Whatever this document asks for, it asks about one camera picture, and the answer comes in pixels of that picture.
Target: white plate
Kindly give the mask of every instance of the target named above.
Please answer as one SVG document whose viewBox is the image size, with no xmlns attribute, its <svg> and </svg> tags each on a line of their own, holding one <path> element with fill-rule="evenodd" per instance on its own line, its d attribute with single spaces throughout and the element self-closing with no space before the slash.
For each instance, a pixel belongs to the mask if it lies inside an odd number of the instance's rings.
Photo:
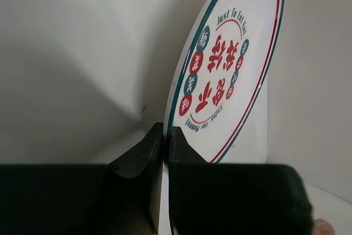
<svg viewBox="0 0 352 235">
<path fill-rule="evenodd" d="M 207 161 L 234 144 L 267 73 L 284 0 L 207 0 L 172 82 L 164 134 L 181 127 Z"/>
</svg>

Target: circular logo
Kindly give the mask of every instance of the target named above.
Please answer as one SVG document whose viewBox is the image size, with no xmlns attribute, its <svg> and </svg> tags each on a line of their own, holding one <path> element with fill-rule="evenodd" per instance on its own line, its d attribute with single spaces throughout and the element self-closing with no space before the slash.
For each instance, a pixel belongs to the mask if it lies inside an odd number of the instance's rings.
<svg viewBox="0 0 352 235">
<path fill-rule="evenodd" d="M 235 71 L 231 77 L 231 83 L 230 85 L 234 85 L 237 81 L 237 77 L 238 77 L 238 71 Z"/>
<path fill-rule="evenodd" d="M 233 90 L 234 90 L 234 86 L 233 85 L 229 86 L 229 89 L 227 90 L 227 93 L 226 93 L 227 100 L 229 100 L 230 97 L 232 96 Z"/>
<path fill-rule="evenodd" d="M 197 43 L 197 51 L 198 52 L 204 51 L 204 49 L 208 45 L 209 38 L 210 38 L 210 28 L 209 28 L 209 26 L 206 26 L 203 29 L 203 31 L 199 37 L 198 43 Z"/>
<path fill-rule="evenodd" d="M 214 26 L 205 26 L 200 34 L 185 70 L 188 76 L 179 102 L 184 125 L 196 133 L 211 126 L 221 115 L 224 103 L 233 96 L 249 47 L 249 40 L 244 38 L 247 29 L 243 12 L 228 9 L 215 22 Z"/>
<path fill-rule="evenodd" d="M 241 56 L 244 56 L 244 54 L 247 52 L 248 50 L 248 47 L 249 47 L 249 40 L 246 39 L 243 44 L 242 44 L 242 47 L 241 47 Z"/>
<path fill-rule="evenodd" d="M 196 88 L 198 77 L 196 74 L 190 74 L 187 79 L 185 86 L 183 87 L 183 93 L 185 96 L 188 96 L 193 93 L 194 89 Z"/>
<path fill-rule="evenodd" d="M 203 63 L 203 53 L 195 52 L 189 67 L 190 74 L 198 73 L 199 69 L 202 67 L 202 63 Z"/>
<path fill-rule="evenodd" d="M 184 116 L 192 105 L 192 95 L 184 96 L 179 107 L 180 116 Z"/>
</svg>

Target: red stripe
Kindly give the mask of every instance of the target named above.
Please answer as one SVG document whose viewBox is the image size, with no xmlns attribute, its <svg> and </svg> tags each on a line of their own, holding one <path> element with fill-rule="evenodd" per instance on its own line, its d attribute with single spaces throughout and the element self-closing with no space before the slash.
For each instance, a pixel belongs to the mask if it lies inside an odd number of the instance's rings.
<svg viewBox="0 0 352 235">
<path fill-rule="evenodd" d="M 213 158 L 213 160 L 211 160 L 211 162 L 215 162 L 215 160 L 219 157 L 219 155 L 225 150 L 226 146 L 229 144 L 229 142 L 232 140 L 233 136 L 236 134 L 238 128 L 240 127 L 240 125 L 242 124 L 242 121 L 243 119 L 245 118 L 254 98 L 255 98 L 255 95 L 257 93 L 257 90 L 259 88 L 259 85 L 261 83 L 261 80 L 262 80 L 262 77 L 264 75 L 264 72 L 265 72 L 265 69 L 266 69 L 266 65 L 268 63 L 268 59 L 269 59 L 269 55 L 270 55 L 270 51 L 271 51 L 271 48 L 272 48 L 272 45 L 273 45 L 273 42 L 274 42 L 274 37 L 275 37 L 275 32 L 276 32 L 276 27 L 277 27 L 277 23 L 278 23 L 278 14 L 279 14 L 279 6 L 280 6 L 280 1 L 277 0 L 277 3 L 276 3 L 276 17 L 275 17 L 275 24 L 274 24 L 274 29 L 273 29 L 273 35 L 271 36 L 271 41 L 270 41 L 270 46 L 269 46 L 269 50 L 268 50 L 268 54 L 266 56 L 266 60 L 265 60 L 265 64 L 264 64 L 264 67 L 263 67 L 263 70 L 262 70 L 262 73 L 260 75 L 260 78 L 259 78 L 259 81 L 257 83 L 257 86 L 254 90 L 254 93 L 252 95 L 252 98 L 251 98 L 251 101 L 249 102 L 248 106 L 247 106 L 247 109 L 246 111 L 244 112 L 240 122 L 238 123 L 237 127 L 235 128 L 235 130 L 233 131 L 233 133 L 231 134 L 230 138 L 226 141 L 225 145 L 221 148 L 220 152 Z"/>
</svg>

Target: plate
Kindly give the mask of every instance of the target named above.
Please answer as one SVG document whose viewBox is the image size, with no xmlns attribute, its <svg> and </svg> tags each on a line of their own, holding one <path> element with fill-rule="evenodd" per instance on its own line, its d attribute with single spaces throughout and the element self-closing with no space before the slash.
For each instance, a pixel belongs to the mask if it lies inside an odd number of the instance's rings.
<svg viewBox="0 0 352 235">
<path fill-rule="evenodd" d="M 284 0 L 207 0 L 175 71 L 166 138 L 181 127 L 205 160 L 224 158 L 260 92 L 283 7 Z"/>
</svg>

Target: plate rim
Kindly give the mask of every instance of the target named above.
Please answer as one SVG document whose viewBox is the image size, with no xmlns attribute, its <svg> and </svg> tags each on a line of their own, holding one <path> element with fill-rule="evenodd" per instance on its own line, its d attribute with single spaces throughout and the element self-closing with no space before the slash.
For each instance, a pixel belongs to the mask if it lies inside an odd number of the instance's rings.
<svg viewBox="0 0 352 235">
<path fill-rule="evenodd" d="M 171 103 L 169 111 L 166 113 L 166 115 L 168 116 L 167 128 L 166 128 L 166 140 L 167 140 L 167 142 L 169 142 L 169 140 L 171 138 L 174 116 L 175 116 L 176 110 L 177 110 L 177 102 L 178 102 L 178 98 L 179 98 L 179 95 L 180 95 L 180 92 L 181 92 L 181 89 L 182 89 L 182 83 L 183 83 L 183 80 L 185 78 L 187 67 L 189 65 L 189 62 L 191 61 L 191 55 L 193 54 L 193 51 L 194 51 L 194 49 L 195 49 L 195 47 L 197 45 L 198 39 L 199 39 L 199 37 L 201 35 L 201 32 L 202 32 L 203 28 L 206 26 L 206 22 L 207 22 L 207 20 L 208 20 L 208 18 L 210 16 L 210 14 L 212 13 L 215 5 L 217 4 L 217 2 L 218 2 L 218 0 L 211 0 L 210 1 L 208 7 L 206 8 L 206 11 L 203 14 L 202 19 L 199 22 L 199 25 L 197 27 L 197 30 L 196 30 L 195 34 L 194 34 L 194 37 L 192 38 L 191 44 L 189 45 L 189 48 L 188 48 L 187 54 L 186 54 L 186 58 L 183 61 L 180 73 L 178 75 L 177 84 L 176 84 L 176 87 L 175 87 L 175 90 L 174 90 L 174 93 L 173 93 L 173 96 L 172 96 L 172 103 Z M 270 66 L 270 63 L 271 63 L 271 59 L 272 59 L 273 54 L 274 54 L 274 50 L 275 50 L 276 43 L 277 43 L 277 40 L 278 40 L 279 31 L 280 31 L 280 28 L 281 28 L 283 9 L 284 9 L 284 2 L 285 2 L 285 0 L 281 0 L 280 10 L 279 10 L 279 18 L 276 17 L 276 20 L 278 20 L 278 23 L 277 23 L 276 33 L 274 33 L 274 41 L 272 43 L 271 51 L 268 50 L 268 52 L 270 53 L 269 56 L 268 56 L 269 57 L 268 58 L 268 62 L 267 62 L 266 68 L 264 70 L 262 79 L 259 80 L 260 83 L 258 84 L 258 89 L 257 89 L 257 91 L 254 91 L 254 94 L 252 96 L 253 97 L 252 103 L 249 102 L 249 104 L 251 104 L 251 105 L 246 110 L 247 113 L 246 113 L 246 111 L 244 112 L 244 115 L 243 115 L 242 119 L 238 123 L 238 125 L 237 125 L 238 128 L 237 128 L 237 131 L 235 132 L 235 135 L 230 136 L 229 139 L 232 138 L 230 140 L 230 143 L 228 145 L 225 144 L 225 146 L 222 147 L 219 150 L 219 153 L 211 160 L 210 163 L 219 163 L 225 157 L 225 155 L 227 154 L 228 150 L 233 145 L 233 142 L 235 142 L 236 138 L 238 137 L 239 133 L 241 132 L 244 124 L 247 121 L 248 116 L 250 115 L 250 113 L 252 111 L 252 108 L 253 108 L 253 106 L 254 106 L 254 104 L 255 104 L 255 102 L 257 100 L 257 97 L 258 97 L 258 95 L 260 93 L 262 84 L 263 84 L 263 82 L 264 82 L 264 80 L 266 78 L 266 75 L 267 75 L 267 72 L 268 72 L 268 69 L 269 69 L 269 66 Z"/>
</svg>

